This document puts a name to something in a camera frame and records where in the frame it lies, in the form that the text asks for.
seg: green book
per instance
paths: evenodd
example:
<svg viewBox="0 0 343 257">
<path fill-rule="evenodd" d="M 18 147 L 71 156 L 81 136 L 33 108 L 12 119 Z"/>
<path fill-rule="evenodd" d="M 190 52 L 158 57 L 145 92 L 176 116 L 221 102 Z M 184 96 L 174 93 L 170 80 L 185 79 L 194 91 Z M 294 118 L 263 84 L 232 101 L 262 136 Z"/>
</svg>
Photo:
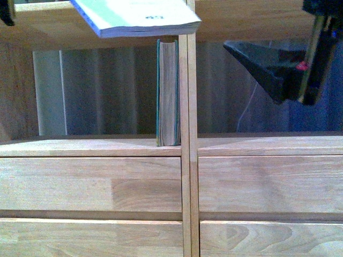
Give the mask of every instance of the green book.
<svg viewBox="0 0 343 257">
<path fill-rule="evenodd" d="M 100 38 L 193 34 L 201 20 L 183 0 L 71 0 Z"/>
<path fill-rule="evenodd" d="M 181 144 L 178 41 L 157 41 L 156 136 L 158 146 Z"/>
</svg>

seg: white book cover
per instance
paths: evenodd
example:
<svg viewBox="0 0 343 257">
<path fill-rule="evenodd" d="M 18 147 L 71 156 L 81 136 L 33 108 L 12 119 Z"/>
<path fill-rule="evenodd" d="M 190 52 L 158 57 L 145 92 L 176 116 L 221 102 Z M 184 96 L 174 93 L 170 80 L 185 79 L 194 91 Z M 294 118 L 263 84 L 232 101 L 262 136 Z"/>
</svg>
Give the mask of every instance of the white book cover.
<svg viewBox="0 0 343 257">
<path fill-rule="evenodd" d="M 195 33 L 201 20 L 183 0 L 71 0 L 99 37 Z"/>
</svg>

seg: light wood furniture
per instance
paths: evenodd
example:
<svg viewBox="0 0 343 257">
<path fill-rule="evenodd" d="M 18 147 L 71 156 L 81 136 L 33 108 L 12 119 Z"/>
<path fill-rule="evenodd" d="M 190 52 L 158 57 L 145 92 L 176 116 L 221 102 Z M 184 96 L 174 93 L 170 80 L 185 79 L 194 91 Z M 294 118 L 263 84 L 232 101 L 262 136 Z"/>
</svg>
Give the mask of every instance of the light wood furniture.
<svg viewBox="0 0 343 257">
<path fill-rule="evenodd" d="M 69 2 L 17 5 L 17 26 L 0 25 L 1 256 L 343 255 L 339 133 L 197 135 L 196 43 L 306 38 L 313 17 L 302 0 L 187 3 L 203 23 L 178 38 L 180 147 L 35 137 L 33 50 L 156 38 L 100 40 Z"/>
</svg>

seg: drawer front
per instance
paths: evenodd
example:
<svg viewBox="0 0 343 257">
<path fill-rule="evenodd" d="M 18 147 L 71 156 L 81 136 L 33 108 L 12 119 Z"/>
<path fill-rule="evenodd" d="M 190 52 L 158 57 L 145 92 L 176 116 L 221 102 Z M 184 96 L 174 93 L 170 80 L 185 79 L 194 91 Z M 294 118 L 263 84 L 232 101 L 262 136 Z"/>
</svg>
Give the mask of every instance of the drawer front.
<svg viewBox="0 0 343 257">
<path fill-rule="evenodd" d="M 200 157 L 204 213 L 343 212 L 343 156 Z"/>
<path fill-rule="evenodd" d="M 342 224 L 203 221 L 201 257 L 343 256 Z"/>
<path fill-rule="evenodd" d="M 0 219 L 0 256 L 182 257 L 182 223 Z"/>
<path fill-rule="evenodd" d="M 0 209 L 181 212 L 179 157 L 0 158 Z"/>
</svg>

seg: black object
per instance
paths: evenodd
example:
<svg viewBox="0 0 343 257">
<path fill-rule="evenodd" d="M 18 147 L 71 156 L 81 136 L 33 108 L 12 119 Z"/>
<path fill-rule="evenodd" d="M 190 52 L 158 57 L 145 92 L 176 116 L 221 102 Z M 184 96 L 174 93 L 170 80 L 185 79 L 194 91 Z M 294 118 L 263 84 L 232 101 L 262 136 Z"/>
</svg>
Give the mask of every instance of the black object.
<svg viewBox="0 0 343 257">
<path fill-rule="evenodd" d="M 316 16 L 343 16 L 342 0 L 304 0 L 302 9 Z"/>
<path fill-rule="evenodd" d="M 8 0 L 0 0 L 0 18 L 7 26 L 14 26 Z"/>
<path fill-rule="evenodd" d="M 256 79 L 276 104 L 296 100 L 303 76 L 296 66 L 305 51 L 286 51 L 249 42 L 224 43 L 224 48 Z"/>
<path fill-rule="evenodd" d="M 248 42 L 226 41 L 223 45 L 276 104 L 285 100 L 316 104 L 335 47 L 343 39 L 342 0 L 304 0 L 303 10 L 316 16 L 307 51 L 284 51 Z"/>
</svg>

